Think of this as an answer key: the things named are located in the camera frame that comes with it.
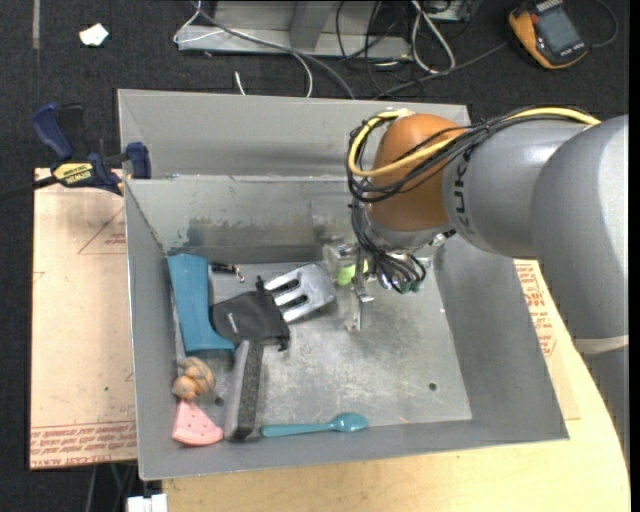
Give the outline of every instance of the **orange device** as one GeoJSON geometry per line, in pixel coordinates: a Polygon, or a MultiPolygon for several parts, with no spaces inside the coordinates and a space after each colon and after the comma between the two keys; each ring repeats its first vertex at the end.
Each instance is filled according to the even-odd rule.
{"type": "Polygon", "coordinates": [[[509,14],[509,25],[524,49],[547,69],[570,66],[588,51],[562,0],[529,0],[509,14]]]}

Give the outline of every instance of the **white cable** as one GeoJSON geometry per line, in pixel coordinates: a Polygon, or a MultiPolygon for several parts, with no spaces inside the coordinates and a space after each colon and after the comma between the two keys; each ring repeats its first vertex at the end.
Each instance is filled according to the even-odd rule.
{"type": "MultiPolygon", "coordinates": [[[[196,9],[198,8],[198,5],[193,0],[190,0],[190,2],[196,9]]],[[[257,42],[257,43],[262,44],[262,45],[267,46],[267,47],[277,48],[279,50],[282,50],[285,53],[296,54],[301,58],[305,58],[307,60],[310,60],[311,62],[315,63],[317,66],[320,66],[321,68],[323,68],[327,73],[329,73],[336,80],[336,82],[338,82],[340,84],[340,86],[347,93],[349,98],[351,98],[352,100],[356,99],[355,95],[353,94],[353,91],[351,90],[351,87],[349,87],[349,84],[347,84],[347,82],[345,82],[344,79],[338,73],[336,73],[336,71],[334,71],[331,67],[329,67],[324,62],[322,62],[320,59],[316,59],[312,55],[309,55],[307,53],[303,53],[303,52],[301,52],[299,50],[294,50],[293,48],[286,47],[286,46],[283,46],[281,44],[272,43],[270,41],[265,41],[265,40],[262,40],[262,39],[257,39],[255,37],[249,36],[247,34],[243,34],[243,33],[238,32],[236,30],[232,30],[232,29],[230,29],[228,27],[225,27],[225,26],[221,25],[220,23],[217,23],[205,11],[201,11],[200,14],[207,21],[209,21],[212,25],[214,25],[215,27],[218,27],[221,30],[224,30],[228,34],[235,35],[235,36],[241,37],[242,39],[247,39],[249,41],[253,41],[254,43],[257,42]]]]}
{"type": "Polygon", "coordinates": [[[442,37],[442,34],[433,24],[433,21],[431,21],[427,13],[424,12],[424,9],[420,5],[420,3],[417,0],[411,0],[411,5],[413,5],[413,7],[415,7],[415,9],[418,11],[418,15],[416,16],[416,21],[413,24],[413,30],[411,31],[411,46],[413,51],[413,60],[415,61],[415,63],[418,65],[420,69],[422,69],[423,71],[426,71],[427,73],[431,73],[433,75],[451,71],[456,66],[456,59],[453,55],[453,51],[451,51],[451,47],[449,46],[447,41],[445,41],[444,37],[442,37]],[[429,29],[431,30],[431,32],[433,32],[433,35],[436,36],[436,39],[438,39],[438,41],[440,42],[440,45],[442,46],[442,48],[444,48],[444,51],[447,52],[447,56],[449,57],[449,62],[450,62],[448,69],[436,70],[436,69],[430,68],[422,61],[422,59],[418,55],[418,51],[416,49],[416,39],[418,36],[418,26],[420,25],[420,18],[424,19],[425,23],[429,26],[429,29]]]}
{"type": "Polygon", "coordinates": [[[178,41],[178,34],[179,34],[182,30],[184,30],[185,28],[187,28],[189,25],[191,25],[194,21],[196,21],[196,19],[198,18],[198,16],[200,16],[200,11],[201,11],[201,10],[202,10],[202,0],[198,0],[198,6],[196,7],[196,12],[193,14],[193,16],[191,16],[191,18],[189,18],[189,19],[187,20],[187,22],[186,22],[184,25],[182,25],[182,26],[181,26],[181,27],[176,31],[176,33],[175,33],[175,34],[173,34],[173,42],[174,42],[175,44],[178,44],[178,43],[190,43],[191,41],[195,41],[195,40],[197,40],[197,39],[202,39],[202,37],[204,37],[204,36],[201,36],[201,37],[198,37],[198,38],[196,38],[196,39],[186,39],[186,40],[178,41]]]}
{"type": "Polygon", "coordinates": [[[238,73],[237,71],[234,71],[233,76],[236,79],[236,84],[238,84],[238,89],[240,89],[240,92],[242,93],[243,96],[246,96],[247,93],[244,92],[244,89],[242,87],[242,82],[240,81],[240,73],[238,73]]]}
{"type": "Polygon", "coordinates": [[[305,96],[305,98],[310,98],[311,97],[311,93],[313,92],[313,73],[311,73],[311,69],[309,69],[309,66],[307,65],[307,63],[304,61],[304,59],[300,55],[298,55],[297,52],[292,51],[290,48],[287,48],[286,46],[280,45],[278,43],[272,43],[271,41],[265,41],[264,39],[259,39],[257,37],[250,36],[249,34],[245,34],[244,32],[240,32],[239,30],[234,30],[233,31],[234,33],[231,33],[229,31],[227,31],[227,32],[230,33],[231,35],[236,35],[237,34],[237,35],[246,37],[247,39],[249,39],[250,41],[253,41],[254,43],[258,43],[258,44],[262,44],[262,45],[265,45],[265,46],[271,46],[271,47],[274,47],[274,48],[281,49],[284,53],[287,53],[288,55],[291,55],[292,57],[295,57],[295,59],[298,62],[300,62],[300,64],[302,64],[302,66],[304,67],[304,70],[307,72],[307,76],[309,77],[309,89],[307,90],[307,95],[305,96]]]}
{"type": "MultiPolygon", "coordinates": [[[[188,27],[189,25],[191,25],[200,15],[202,11],[202,0],[198,1],[198,5],[196,7],[196,12],[194,13],[193,16],[191,16],[191,18],[189,18],[187,20],[187,22],[182,25],[182,27],[180,27],[180,29],[174,34],[173,36],[173,42],[178,44],[178,43],[190,43],[192,41],[198,41],[200,39],[204,39],[205,37],[209,37],[209,36],[213,36],[216,34],[222,34],[225,31],[224,30],[217,30],[215,32],[209,32],[207,34],[198,36],[198,37],[194,37],[193,39],[181,39],[178,40],[178,33],[181,32],[182,30],[184,30],[186,27],[188,27]]],[[[297,52],[292,51],[290,48],[287,48],[286,46],[282,46],[279,45],[277,43],[272,43],[270,41],[265,41],[263,39],[258,39],[257,37],[253,37],[250,36],[248,34],[245,34],[243,32],[239,32],[237,30],[235,30],[234,32],[237,32],[239,35],[246,37],[249,40],[252,40],[255,43],[258,44],[263,44],[266,46],[271,46],[271,47],[277,47],[277,48],[281,48],[282,51],[284,51],[285,53],[290,54],[292,57],[295,57],[295,59],[300,62],[300,64],[302,64],[302,66],[304,67],[304,70],[307,73],[307,76],[309,77],[309,88],[307,90],[307,95],[305,96],[305,98],[310,98],[311,97],[311,93],[313,93],[313,73],[311,73],[311,69],[309,69],[309,66],[307,65],[307,63],[304,61],[304,59],[302,57],[300,57],[300,55],[298,55],[297,52]]],[[[242,83],[240,82],[240,75],[238,74],[237,71],[234,72],[234,76],[236,79],[236,84],[238,84],[238,88],[240,89],[240,92],[242,93],[243,96],[246,96],[246,93],[244,91],[244,89],[242,88],[242,83]]]]}
{"type": "Polygon", "coordinates": [[[405,54],[399,55],[398,57],[395,57],[394,59],[391,59],[391,60],[384,60],[384,61],[381,61],[381,62],[374,62],[373,65],[375,67],[377,67],[377,68],[395,66],[396,64],[400,64],[405,59],[410,59],[410,57],[411,56],[408,53],[405,53],[405,54]]]}
{"type": "Polygon", "coordinates": [[[307,76],[309,77],[309,89],[307,90],[307,95],[305,96],[305,98],[311,98],[311,93],[313,92],[313,73],[311,73],[309,66],[307,66],[307,63],[304,61],[302,57],[300,57],[300,55],[298,55],[297,53],[292,53],[291,55],[293,55],[296,58],[296,60],[300,64],[302,64],[302,66],[304,67],[304,70],[307,72],[307,76]]]}

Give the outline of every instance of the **blue foam block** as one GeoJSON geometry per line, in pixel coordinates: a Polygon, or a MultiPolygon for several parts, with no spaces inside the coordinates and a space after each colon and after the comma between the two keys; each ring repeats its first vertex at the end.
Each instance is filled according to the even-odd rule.
{"type": "Polygon", "coordinates": [[[235,350],[209,321],[208,262],[193,254],[167,256],[185,352],[235,350]]]}

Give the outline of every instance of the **yellow clamp label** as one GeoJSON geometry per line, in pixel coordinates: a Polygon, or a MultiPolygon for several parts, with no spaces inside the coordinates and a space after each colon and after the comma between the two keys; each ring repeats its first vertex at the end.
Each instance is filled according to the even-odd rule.
{"type": "Polygon", "coordinates": [[[88,162],[71,162],[62,164],[55,169],[53,175],[57,180],[64,182],[66,185],[73,185],[74,183],[91,178],[92,170],[93,166],[88,162]]]}

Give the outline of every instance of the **pink sponge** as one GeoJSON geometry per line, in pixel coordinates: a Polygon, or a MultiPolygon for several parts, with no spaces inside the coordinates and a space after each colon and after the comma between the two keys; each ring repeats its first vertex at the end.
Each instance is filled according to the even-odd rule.
{"type": "Polygon", "coordinates": [[[222,429],[193,402],[181,400],[171,438],[191,446],[217,443],[224,437],[222,429]]]}

